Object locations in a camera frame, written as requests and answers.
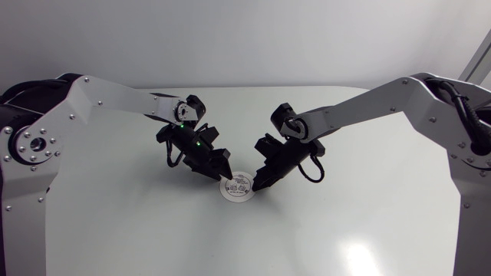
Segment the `white wall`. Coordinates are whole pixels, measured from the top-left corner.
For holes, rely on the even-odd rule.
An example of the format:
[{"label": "white wall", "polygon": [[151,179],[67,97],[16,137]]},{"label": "white wall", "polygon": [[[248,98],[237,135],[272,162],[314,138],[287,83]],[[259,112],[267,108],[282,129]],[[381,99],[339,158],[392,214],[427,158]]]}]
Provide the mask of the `white wall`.
[{"label": "white wall", "polygon": [[15,0],[0,4],[0,90],[66,71],[132,87],[374,87],[459,77],[489,0]]},{"label": "white wall", "polygon": [[481,86],[488,90],[491,90],[491,74],[488,74],[488,76],[481,83]]}]

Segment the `robotic arm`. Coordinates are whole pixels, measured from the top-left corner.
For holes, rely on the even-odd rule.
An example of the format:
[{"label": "robotic arm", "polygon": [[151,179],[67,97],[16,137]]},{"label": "robotic arm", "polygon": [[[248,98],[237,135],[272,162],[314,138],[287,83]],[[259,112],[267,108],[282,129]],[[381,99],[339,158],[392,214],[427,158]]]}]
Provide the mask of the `robotic arm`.
[{"label": "robotic arm", "polygon": [[[416,74],[335,106],[299,115],[288,104],[283,104],[273,113],[272,122],[287,142],[284,145],[273,142],[274,138],[268,134],[258,141],[256,149],[266,157],[266,165],[258,170],[252,189],[273,185],[308,155],[313,160],[323,155],[318,138],[341,127],[404,112],[416,131],[448,152],[451,176],[461,195],[454,275],[489,275],[490,103],[491,93],[476,85]],[[323,175],[320,163],[318,166]]]},{"label": "robotic arm", "polygon": [[[196,96],[187,99],[142,93],[79,74],[17,84],[0,97],[0,275],[46,275],[45,196],[60,167],[64,142],[86,124],[93,107],[141,113],[169,123],[159,134],[168,163],[184,162],[214,179],[232,178],[226,149],[213,150],[214,127],[194,130],[206,112]],[[172,145],[181,150],[170,162]]]}]

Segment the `black cable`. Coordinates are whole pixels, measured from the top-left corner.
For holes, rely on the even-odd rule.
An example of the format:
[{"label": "black cable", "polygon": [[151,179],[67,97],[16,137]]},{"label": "black cable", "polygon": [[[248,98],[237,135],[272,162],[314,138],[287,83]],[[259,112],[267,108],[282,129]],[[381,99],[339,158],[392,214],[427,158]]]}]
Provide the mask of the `black cable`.
[{"label": "black cable", "polygon": [[307,174],[305,173],[304,169],[302,168],[302,165],[298,164],[298,169],[300,170],[300,173],[302,173],[302,175],[310,182],[313,182],[313,183],[319,183],[320,181],[322,181],[324,179],[324,168],[322,167],[322,164],[321,162],[319,161],[319,159],[317,159],[317,156],[310,156],[310,159],[312,159],[312,162],[319,168],[319,170],[321,171],[321,178],[315,180],[315,179],[312,179],[310,178],[309,176],[307,176]]},{"label": "black cable", "polygon": [[483,155],[489,153],[489,151],[491,151],[489,134],[484,125],[479,121],[476,111],[467,103],[469,99],[466,96],[461,95],[459,91],[446,80],[428,79],[426,82],[438,85],[439,88],[445,90],[450,95],[450,99],[455,104],[460,121],[466,129],[474,149]]},{"label": "black cable", "polygon": [[171,168],[179,165],[179,162],[181,161],[181,158],[183,158],[184,153],[180,152],[176,161],[172,162],[172,158],[170,157],[172,153],[172,143],[169,140],[166,141],[166,148],[167,148],[167,165],[169,165],[169,167]]}]

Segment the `round sticker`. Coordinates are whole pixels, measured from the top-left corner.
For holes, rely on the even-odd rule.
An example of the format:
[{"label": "round sticker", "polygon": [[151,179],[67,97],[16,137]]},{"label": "round sticker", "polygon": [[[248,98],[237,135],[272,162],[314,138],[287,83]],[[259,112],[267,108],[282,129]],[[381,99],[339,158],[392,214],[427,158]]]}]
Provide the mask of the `round sticker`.
[{"label": "round sticker", "polygon": [[252,191],[253,178],[246,172],[234,172],[232,180],[222,178],[220,192],[231,202],[244,202],[254,196]]}]

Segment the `white tabletop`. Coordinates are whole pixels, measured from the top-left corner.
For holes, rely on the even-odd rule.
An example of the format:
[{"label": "white tabletop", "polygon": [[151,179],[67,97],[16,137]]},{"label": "white tabletop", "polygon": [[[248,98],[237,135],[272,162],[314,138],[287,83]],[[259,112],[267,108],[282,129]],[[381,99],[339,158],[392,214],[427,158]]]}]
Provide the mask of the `white tabletop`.
[{"label": "white tabletop", "polygon": [[[162,89],[197,95],[232,171],[255,175],[269,117],[362,93],[350,87]],[[325,180],[296,169],[244,203],[181,163],[143,115],[96,109],[65,146],[47,198],[48,275],[451,275],[459,194],[443,148],[402,113],[321,138]],[[306,171],[318,176],[310,160]]]}]

